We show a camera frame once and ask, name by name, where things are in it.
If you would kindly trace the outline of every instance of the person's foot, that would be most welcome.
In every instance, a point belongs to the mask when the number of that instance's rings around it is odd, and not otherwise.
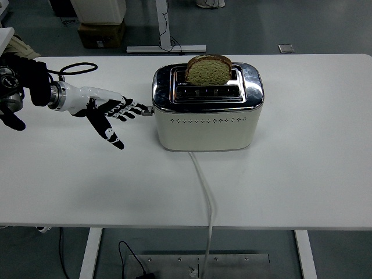
[[[196,0],[196,5],[200,8],[223,8],[225,7],[225,0]]]

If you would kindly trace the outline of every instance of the tabletop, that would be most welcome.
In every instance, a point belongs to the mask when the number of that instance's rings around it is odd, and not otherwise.
[[[372,58],[367,55],[234,55],[256,67],[265,101],[249,147],[195,156],[216,205],[215,227],[372,229]],[[152,79],[191,56],[44,57],[76,86],[151,105]],[[110,119],[120,151],[86,118],[32,105],[27,128],[0,125],[0,224],[203,227],[208,206],[185,152],[165,150],[154,117]]]

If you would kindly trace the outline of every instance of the toaster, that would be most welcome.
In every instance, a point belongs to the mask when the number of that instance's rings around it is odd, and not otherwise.
[[[260,75],[246,63],[232,64],[224,85],[185,82],[187,64],[163,66],[152,86],[160,143],[171,151],[227,151],[247,147],[256,130],[264,93]]]

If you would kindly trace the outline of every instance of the table leg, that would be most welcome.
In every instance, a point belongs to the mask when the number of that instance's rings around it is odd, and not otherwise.
[[[317,279],[312,248],[310,246],[309,235],[307,231],[295,230],[298,255],[300,258],[302,278]]]
[[[93,279],[103,228],[90,228],[79,279]]]
[[[128,53],[146,53],[146,52],[206,52],[205,45],[175,45],[171,46],[168,5],[166,0],[156,0],[156,10],[158,12],[160,46],[128,46]]]

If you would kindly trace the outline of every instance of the white power cord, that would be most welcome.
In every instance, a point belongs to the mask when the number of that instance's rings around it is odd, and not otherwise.
[[[200,165],[199,165],[194,153],[188,152],[188,154],[190,155],[191,160],[194,163],[194,166],[196,168],[196,171],[198,172],[198,176],[199,176],[200,181],[202,183],[203,190],[204,190],[204,193],[207,197],[208,206],[209,206],[208,241],[207,241],[207,248],[205,250],[203,269],[202,269],[201,276],[200,276],[200,279],[203,279],[204,275],[205,275],[205,271],[207,269],[207,259],[208,259],[208,256],[209,256],[210,242],[212,240],[212,229],[213,229],[213,224],[214,224],[214,213],[216,211],[216,208],[214,206],[214,202],[213,202],[213,198],[212,198],[212,192],[209,188],[209,184],[204,177],[203,171],[200,168]]]

